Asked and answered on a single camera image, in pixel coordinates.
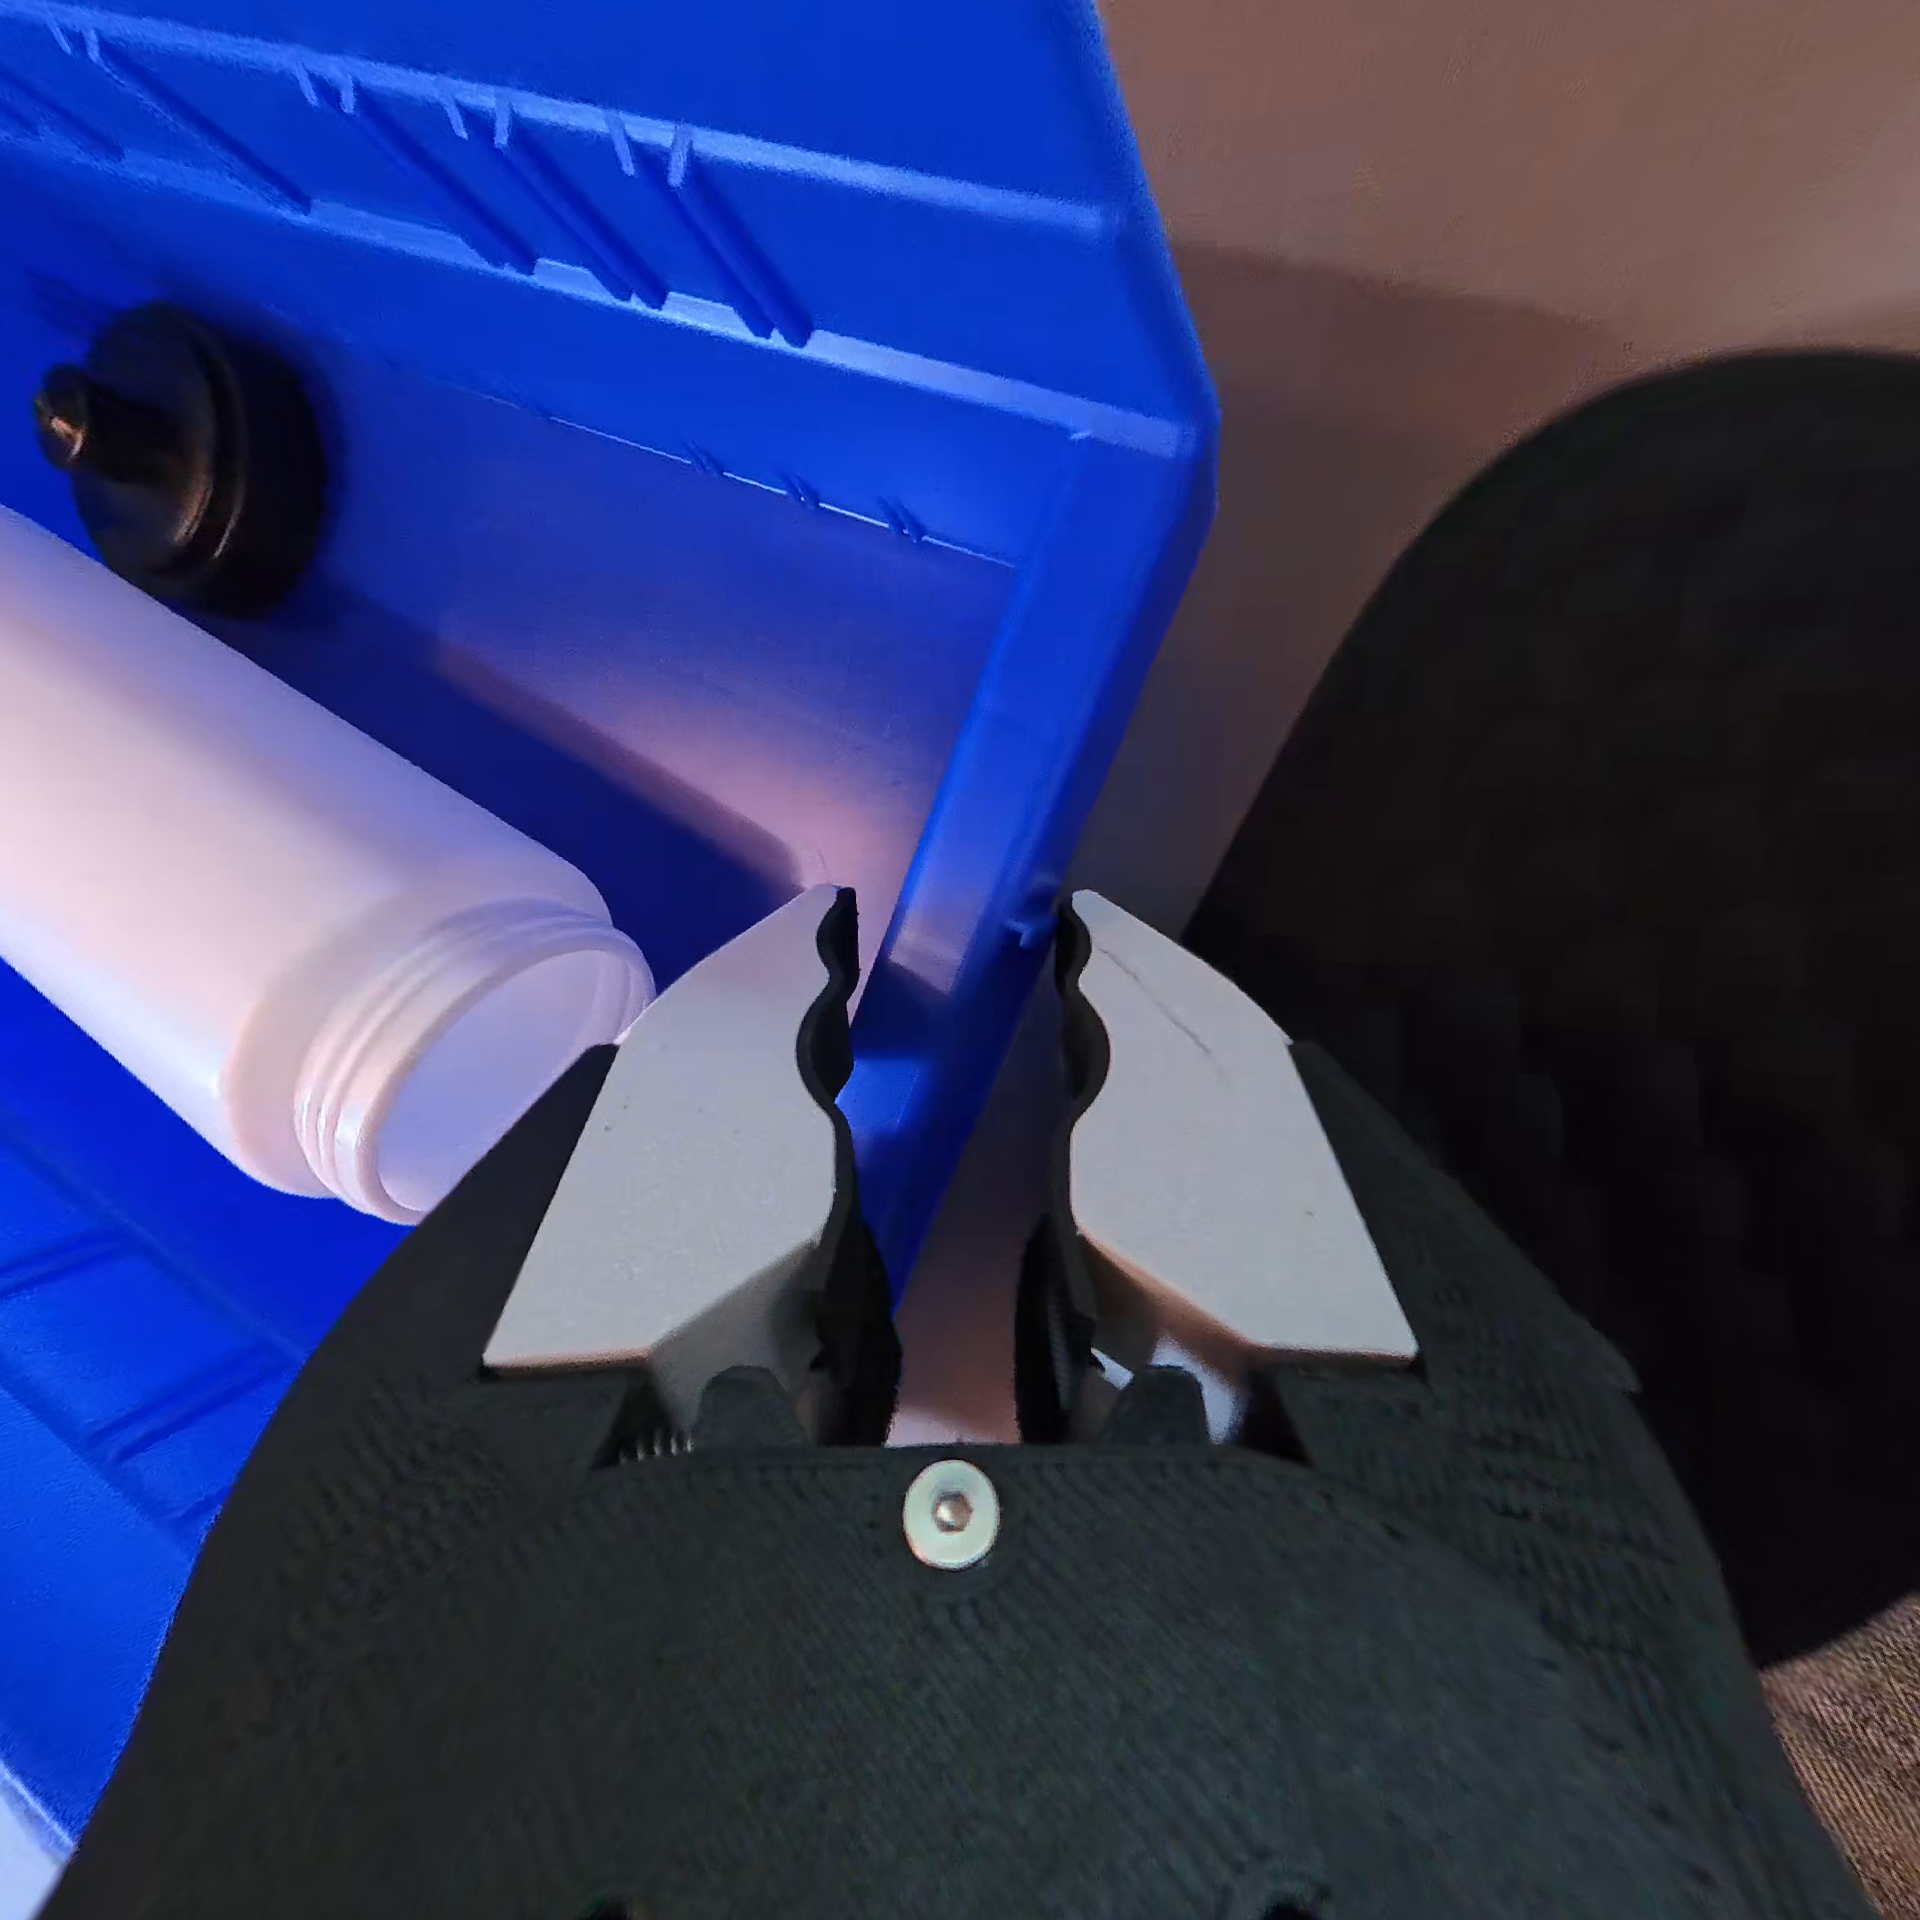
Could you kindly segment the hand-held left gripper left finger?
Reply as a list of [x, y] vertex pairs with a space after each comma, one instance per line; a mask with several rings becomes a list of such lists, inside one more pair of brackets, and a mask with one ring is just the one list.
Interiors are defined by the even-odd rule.
[[817, 886], [716, 945], [623, 1034], [484, 1347], [493, 1379], [609, 1370], [641, 1444], [771, 1374], [804, 1435], [879, 1445], [891, 1287], [860, 1201], [855, 891]]

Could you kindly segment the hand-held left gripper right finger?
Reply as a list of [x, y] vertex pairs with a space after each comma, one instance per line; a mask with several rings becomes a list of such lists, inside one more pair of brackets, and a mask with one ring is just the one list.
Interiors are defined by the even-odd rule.
[[1020, 1435], [1232, 1445], [1273, 1379], [1416, 1379], [1420, 1343], [1292, 1041], [1116, 908], [1057, 914], [1064, 1115], [1020, 1276]]

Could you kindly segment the white plastic bottle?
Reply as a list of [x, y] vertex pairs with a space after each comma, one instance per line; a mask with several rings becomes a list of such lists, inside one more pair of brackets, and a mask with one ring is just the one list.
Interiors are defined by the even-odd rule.
[[4, 962], [262, 1186], [399, 1223], [655, 992], [561, 856], [11, 510]]

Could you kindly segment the blue plastic bin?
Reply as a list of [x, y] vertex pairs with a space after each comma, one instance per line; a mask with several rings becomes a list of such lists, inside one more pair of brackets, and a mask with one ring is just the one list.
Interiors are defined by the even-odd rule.
[[1214, 503], [1090, 3], [4, 3], [4, 507], [45, 366], [296, 360], [245, 647], [601, 889], [658, 979], [840, 882], [893, 1289]]

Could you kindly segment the black bottle lid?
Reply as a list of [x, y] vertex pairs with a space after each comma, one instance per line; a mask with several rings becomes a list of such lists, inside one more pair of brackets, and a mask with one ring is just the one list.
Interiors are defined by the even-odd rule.
[[299, 372], [187, 306], [119, 310], [41, 372], [37, 445], [97, 559], [177, 609], [268, 618], [327, 529], [327, 447]]

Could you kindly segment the black dimpled cushion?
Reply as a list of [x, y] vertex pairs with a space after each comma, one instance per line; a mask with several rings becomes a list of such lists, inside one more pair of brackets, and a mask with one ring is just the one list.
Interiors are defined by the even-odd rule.
[[1916, 1595], [1916, 353], [1712, 354], [1479, 466], [1189, 945], [1619, 1347], [1759, 1667]]

